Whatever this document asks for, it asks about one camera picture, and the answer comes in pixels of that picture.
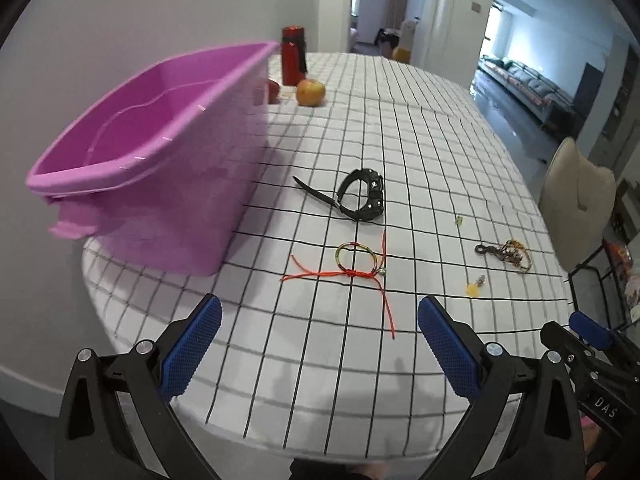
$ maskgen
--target metal screw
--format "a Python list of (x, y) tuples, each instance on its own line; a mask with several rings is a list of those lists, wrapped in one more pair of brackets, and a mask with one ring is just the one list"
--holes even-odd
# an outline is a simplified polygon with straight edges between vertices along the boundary
[(149, 352), (151, 352), (153, 347), (154, 347), (154, 344), (151, 341), (145, 339), (144, 341), (140, 341), (136, 345), (136, 352), (142, 355), (148, 354)]
[(560, 354), (558, 352), (555, 352), (554, 350), (548, 352), (546, 354), (546, 358), (549, 359), (552, 363), (559, 363), (560, 361), (562, 361)]
[(494, 356), (502, 355), (502, 347), (498, 345), (498, 343), (488, 343), (486, 346), (486, 351)]
[(78, 361), (82, 361), (84, 363), (89, 360), (89, 357), (91, 357), (91, 349), (89, 348), (83, 348), (78, 352)]

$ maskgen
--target red cord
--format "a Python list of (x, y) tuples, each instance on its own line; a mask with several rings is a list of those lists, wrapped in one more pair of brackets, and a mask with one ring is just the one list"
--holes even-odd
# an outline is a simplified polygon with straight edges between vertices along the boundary
[(296, 257), (293, 254), (291, 255), (291, 259), (298, 267), (300, 267), (300, 269), (304, 270), (305, 272), (302, 272), (301, 274), (285, 275), (280, 279), (282, 282), (286, 282), (287, 280), (292, 280), (294, 278), (305, 278), (307, 276), (318, 276), (322, 278), (330, 278), (332, 276), (341, 276), (341, 275), (348, 276), (349, 278), (366, 278), (368, 280), (373, 280), (374, 282), (376, 282), (380, 292), (382, 293), (382, 299), (385, 305), (386, 316), (389, 318), (389, 326), (391, 327), (391, 337), (393, 339), (396, 338), (396, 327), (394, 326), (394, 318), (393, 316), (391, 316), (391, 307), (389, 307), (389, 302), (386, 298), (385, 289), (377, 277), (378, 272), (380, 272), (380, 269), (384, 266), (384, 263), (386, 260), (386, 230), (383, 231), (382, 233), (382, 259), (380, 260), (380, 264), (370, 272), (362, 272), (361, 270), (355, 270), (355, 269), (325, 270), (323, 272), (313, 272), (312, 270), (309, 270), (306, 267), (302, 266), (302, 264), (300, 264), (300, 262), (296, 259)]

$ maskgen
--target red string bracelet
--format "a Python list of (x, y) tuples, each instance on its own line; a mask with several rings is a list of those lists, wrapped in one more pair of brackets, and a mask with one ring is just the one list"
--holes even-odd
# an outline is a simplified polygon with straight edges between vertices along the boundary
[[(371, 269), (370, 272), (362, 272), (361, 270), (356, 270), (356, 269), (347, 269), (342, 266), (342, 264), (340, 263), (340, 257), (339, 257), (340, 251), (350, 246), (364, 249), (365, 251), (367, 251), (367, 253), (370, 254), (370, 256), (373, 258), (373, 268)], [(383, 231), (382, 233), (382, 259), (380, 260), (380, 262), (378, 262), (378, 257), (376, 256), (376, 253), (374, 253), (366, 245), (359, 244), (357, 242), (347, 242), (345, 244), (342, 244), (340, 247), (338, 247), (335, 250), (335, 262), (338, 265), (340, 270), (325, 270), (323, 272), (313, 272), (312, 270), (309, 270), (305, 266), (300, 264), (300, 262), (296, 259), (296, 257), (293, 254), (291, 255), (291, 259), (300, 269), (304, 270), (305, 272), (302, 272), (301, 274), (285, 275), (280, 279), (283, 282), (286, 282), (287, 280), (292, 280), (293, 278), (304, 278), (306, 276), (319, 276), (323, 278), (330, 278), (332, 276), (343, 276), (343, 275), (349, 276), (350, 278), (366, 278), (368, 280), (373, 280), (374, 282), (376, 282), (380, 292), (382, 293), (382, 300), (385, 305), (386, 316), (389, 318), (389, 326), (391, 327), (391, 337), (393, 339), (396, 338), (396, 327), (394, 326), (394, 318), (393, 316), (391, 316), (391, 308), (389, 307), (389, 302), (386, 298), (385, 289), (382, 286), (382, 283), (380, 283), (380, 280), (378, 279), (378, 274), (380, 276), (384, 276), (386, 274), (386, 269), (384, 267), (385, 260), (386, 260), (386, 230)]]

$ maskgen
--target white tablecloth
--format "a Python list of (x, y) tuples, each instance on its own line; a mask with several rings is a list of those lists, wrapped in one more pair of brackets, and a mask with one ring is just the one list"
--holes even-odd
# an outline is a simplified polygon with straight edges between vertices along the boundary
[[(174, 401), (211, 433), (329, 460), (430, 455), (467, 402), (416, 330), (419, 300), (434, 294), (483, 340), (540, 356), (540, 327), (566, 324), (571, 312), (564, 275), (520, 173), (465, 89), (382, 57), (311, 54), (309, 67), (327, 85), (326, 106), (299, 108), (283, 89), (270, 107), (272, 149), (219, 273), (142, 269), (110, 259), (92, 239), (84, 278), (119, 351), (155, 339), (204, 293), (220, 297), (222, 327)], [(278, 58), (270, 69), (278, 79)], [(330, 213), (292, 179), (332, 192), (360, 167), (385, 179), (385, 214), (376, 222)], [(338, 245), (357, 240), (380, 251), (384, 229), (395, 340), (371, 280), (280, 281), (299, 272), (291, 254), (313, 270), (336, 270)], [(527, 274), (474, 253), (480, 240), (512, 237), (531, 250)], [(357, 268), (370, 263), (358, 253)], [(481, 297), (470, 300), (466, 284), (482, 274)]]

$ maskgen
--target small charm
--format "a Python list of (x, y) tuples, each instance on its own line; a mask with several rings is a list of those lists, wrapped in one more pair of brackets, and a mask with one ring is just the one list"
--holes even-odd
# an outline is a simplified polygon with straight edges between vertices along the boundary
[(494, 247), (491, 245), (476, 245), (476, 253), (480, 255), (492, 254), (499, 260), (509, 262), (514, 265), (518, 272), (528, 272), (531, 268), (531, 256), (529, 250), (524, 246), (522, 242), (512, 238), (507, 240), (500, 247)]
[(477, 298), (480, 296), (480, 287), (484, 285), (485, 276), (480, 276), (475, 283), (469, 283), (466, 286), (466, 294), (470, 298)]

